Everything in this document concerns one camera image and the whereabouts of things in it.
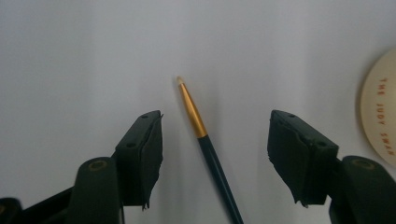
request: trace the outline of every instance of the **cream disc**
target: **cream disc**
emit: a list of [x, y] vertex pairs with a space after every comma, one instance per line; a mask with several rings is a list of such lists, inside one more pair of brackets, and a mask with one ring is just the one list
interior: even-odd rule
[[360, 110], [371, 145], [396, 167], [396, 49], [382, 56], [364, 81]]

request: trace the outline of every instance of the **white surface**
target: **white surface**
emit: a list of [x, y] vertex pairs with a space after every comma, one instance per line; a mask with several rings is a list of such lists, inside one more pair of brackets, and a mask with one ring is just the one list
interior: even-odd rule
[[110, 156], [160, 109], [151, 207], [128, 223], [229, 223], [179, 99], [201, 111], [245, 223], [330, 223], [294, 204], [266, 152], [272, 109], [381, 162], [357, 117], [360, 86], [396, 44], [396, 2], [0, 1], [0, 197], [38, 203]]

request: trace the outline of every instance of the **brush handle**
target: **brush handle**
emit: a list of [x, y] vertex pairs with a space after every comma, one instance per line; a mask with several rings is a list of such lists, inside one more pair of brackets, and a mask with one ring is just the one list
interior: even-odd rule
[[198, 138], [199, 145], [204, 154], [206, 164], [209, 167], [210, 173], [216, 182], [219, 193], [224, 204], [227, 207], [228, 213], [234, 224], [243, 224], [241, 215], [239, 214], [238, 207], [236, 206], [230, 186], [228, 185], [225, 174], [221, 168], [218, 155], [213, 148], [212, 142], [208, 135]]

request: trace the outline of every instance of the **black clamp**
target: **black clamp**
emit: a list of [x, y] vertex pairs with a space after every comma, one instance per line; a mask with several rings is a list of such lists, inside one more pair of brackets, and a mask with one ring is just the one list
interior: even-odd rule
[[303, 206], [332, 198], [333, 224], [396, 223], [396, 183], [377, 162], [358, 156], [336, 158], [338, 146], [287, 112], [274, 110], [268, 155]]
[[123, 206], [149, 207], [163, 161], [160, 111], [140, 116], [110, 157], [84, 162], [75, 186], [22, 210], [19, 200], [0, 199], [1, 224], [124, 223]]

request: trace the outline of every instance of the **gold ferrule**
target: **gold ferrule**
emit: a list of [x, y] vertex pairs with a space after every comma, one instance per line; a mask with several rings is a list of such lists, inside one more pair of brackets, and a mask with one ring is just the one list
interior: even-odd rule
[[190, 97], [187, 91], [186, 85], [181, 83], [178, 85], [180, 89], [181, 98], [183, 100], [184, 106], [186, 107], [187, 115], [189, 116], [192, 128], [194, 129], [197, 138], [201, 138], [207, 135], [206, 128], [202, 122], [201, 116], [199, 115], [198, 109], [195, 106], [194, 101]]

